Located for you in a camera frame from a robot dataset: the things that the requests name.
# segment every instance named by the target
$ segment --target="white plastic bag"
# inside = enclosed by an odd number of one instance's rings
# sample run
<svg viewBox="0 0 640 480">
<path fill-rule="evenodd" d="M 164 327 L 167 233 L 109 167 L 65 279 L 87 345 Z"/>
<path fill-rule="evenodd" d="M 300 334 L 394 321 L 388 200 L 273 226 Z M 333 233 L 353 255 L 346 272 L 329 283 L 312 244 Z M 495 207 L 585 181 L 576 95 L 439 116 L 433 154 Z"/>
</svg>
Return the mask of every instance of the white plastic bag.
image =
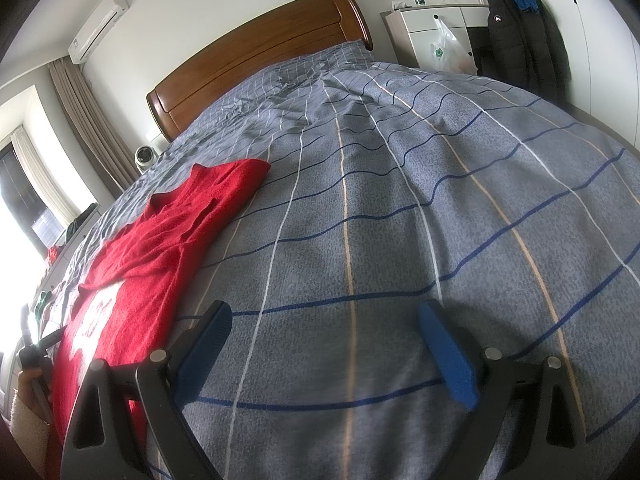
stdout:
<svg viewBox="0 0 640 480">
<path fill-rule="evenodd" d="M 451 72 L 455 74 L 476 75 L 478 69 L 473 57 L 449 30 L 441 19 L 437 18 L 436 24 L 440 31 L 436 43 L 431 43 L 431 65 L 435 70 Z"/>
</svg>

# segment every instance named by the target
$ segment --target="hand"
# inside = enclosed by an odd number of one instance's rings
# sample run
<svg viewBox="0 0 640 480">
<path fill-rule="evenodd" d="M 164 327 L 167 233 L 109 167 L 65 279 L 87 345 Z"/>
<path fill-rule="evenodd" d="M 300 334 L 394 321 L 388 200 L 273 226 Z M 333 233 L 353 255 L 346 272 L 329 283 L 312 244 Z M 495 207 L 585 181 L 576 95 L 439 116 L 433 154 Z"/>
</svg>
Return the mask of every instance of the hand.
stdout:
<svg viewBox="0 0 640 480">
<path fill-rule="evenodd" d="M 42 368 L 29 368 L 18 374 L 18 398 L 22 403 L 35 413 L 39 418 L 45 420 L 42 408 L 36 399 L 36 395 L 31 386 L 31 381 L 42 377 Z"/>
</svg>

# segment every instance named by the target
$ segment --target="beige curtain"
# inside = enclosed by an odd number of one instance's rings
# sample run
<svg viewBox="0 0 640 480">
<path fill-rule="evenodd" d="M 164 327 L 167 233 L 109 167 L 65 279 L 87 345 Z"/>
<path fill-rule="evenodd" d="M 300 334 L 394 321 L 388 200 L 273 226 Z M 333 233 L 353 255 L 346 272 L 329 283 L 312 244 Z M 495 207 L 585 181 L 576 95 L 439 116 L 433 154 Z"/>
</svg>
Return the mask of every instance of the beige curtain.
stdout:
<svg viewBox="0 0 640 480">
<path fill-rule="evenodd" d="M 11 134 L 11 144 L 15 156 L 22 166 L 24 174 L 36 190 L 36 193 L 51 209 L 53 215 L 66 227 L 80 214 L 78 208 L 65 196 L 44 166 L 30 137 L 22 126 L 18 126 Z"/>
<path fill-rule="evenodd" d="M 100 110 L 77 65 L 65 56 L 49 63 L 53 85 L 76 132 L 124 191 L 140 176 L 133 155 Z"/>
</svg>

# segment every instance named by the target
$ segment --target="blue gripper pad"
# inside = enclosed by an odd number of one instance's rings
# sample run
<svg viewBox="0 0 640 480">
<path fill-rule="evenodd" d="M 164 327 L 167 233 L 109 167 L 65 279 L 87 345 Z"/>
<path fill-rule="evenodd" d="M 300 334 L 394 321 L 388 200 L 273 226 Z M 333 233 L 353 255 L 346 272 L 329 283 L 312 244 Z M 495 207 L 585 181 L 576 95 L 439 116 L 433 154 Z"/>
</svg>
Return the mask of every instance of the blue gripper pad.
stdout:
<svg viewBox="0 0 640 480">
<path fill-rule="evenodd" d="M 474 409 L 480 399 L 482 373 L 478 343 L 448 319 L 437 300 L 427 300 L 418 307 L 418 325 L 451 396 L 468 410 Z"/>
<path fill-rule="evenodd" d="M 232 319 L 231 308 L 226 303 L 222 304 L 183 359 L 177 372 L 177 387 L 173 396 L 178 410 L 198 398 L 231 333 Z"/>
</svg>

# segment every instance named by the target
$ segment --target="bed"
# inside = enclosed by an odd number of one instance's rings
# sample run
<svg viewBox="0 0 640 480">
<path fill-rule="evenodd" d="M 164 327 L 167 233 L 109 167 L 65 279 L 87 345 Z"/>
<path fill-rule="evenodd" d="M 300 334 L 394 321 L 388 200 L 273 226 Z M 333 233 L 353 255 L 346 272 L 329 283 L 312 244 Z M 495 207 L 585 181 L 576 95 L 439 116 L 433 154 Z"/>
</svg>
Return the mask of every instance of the bed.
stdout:
<svg viewBox="0 0 640 480">
<path fill-rule="evenodd" d="M 605 478 L 640 431 L 640 163 L 526 91 L 371 49 L 354 0 L 297 0 L 169 74 L 147 100 L 172 143 L 92 228 L 52 320 L 152 193 L 194 163 L 262 158 L 171 336 L 213 300 L 232 307 L 184 410 L 225 478 L 428 478 L 465 412 L 418 334 L 426 298 L 512 358 L 569 359 Z M 167 478 L 151 437 L 147 459 Z"/>
</svg>

